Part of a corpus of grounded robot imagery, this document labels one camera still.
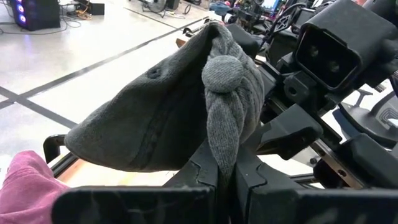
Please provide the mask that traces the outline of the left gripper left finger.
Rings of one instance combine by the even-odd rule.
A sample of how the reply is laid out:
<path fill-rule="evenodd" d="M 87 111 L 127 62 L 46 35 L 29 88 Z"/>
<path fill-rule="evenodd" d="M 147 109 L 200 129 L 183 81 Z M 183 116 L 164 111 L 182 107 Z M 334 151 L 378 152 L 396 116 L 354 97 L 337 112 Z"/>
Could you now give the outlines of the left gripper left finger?
<path fill-rule="evenodd" d="M 212 224 L 218 166 L 204 141 L 163 186 L 82 186 L 61 195 L 54 224 Z"/>

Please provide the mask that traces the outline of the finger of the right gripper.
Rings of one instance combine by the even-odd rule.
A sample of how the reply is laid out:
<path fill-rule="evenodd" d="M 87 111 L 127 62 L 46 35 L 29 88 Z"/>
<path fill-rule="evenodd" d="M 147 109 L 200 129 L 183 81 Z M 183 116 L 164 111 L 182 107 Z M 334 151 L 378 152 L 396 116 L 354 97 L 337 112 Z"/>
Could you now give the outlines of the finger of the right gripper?
<path fill-rule="evenodd" d="M 304 109 L 294 104 L 265 124 L 260 133 L 258 154 L 277 154 L 289 160 L 316 141 L 323 134 L 323 128 Z"/>
<path fill-rule="evenodd" d="M 271 64 L 264 62 L 258 67 L 265 87 L 265 101 L 278 101 L 284 105 L 302 104 L 311 95 L 314 81 L 303 71 L 280 73 Z"/>

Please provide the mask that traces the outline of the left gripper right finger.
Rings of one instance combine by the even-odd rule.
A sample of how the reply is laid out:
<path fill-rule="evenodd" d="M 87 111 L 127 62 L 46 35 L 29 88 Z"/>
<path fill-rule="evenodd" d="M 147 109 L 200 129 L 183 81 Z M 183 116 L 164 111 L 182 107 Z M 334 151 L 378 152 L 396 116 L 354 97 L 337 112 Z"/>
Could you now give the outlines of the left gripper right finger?
<path fill-rule="evenodd" d="M 307 189 L 239 148 L 231 197 L 232 223 L 397 223 L 397 191 Z"/>

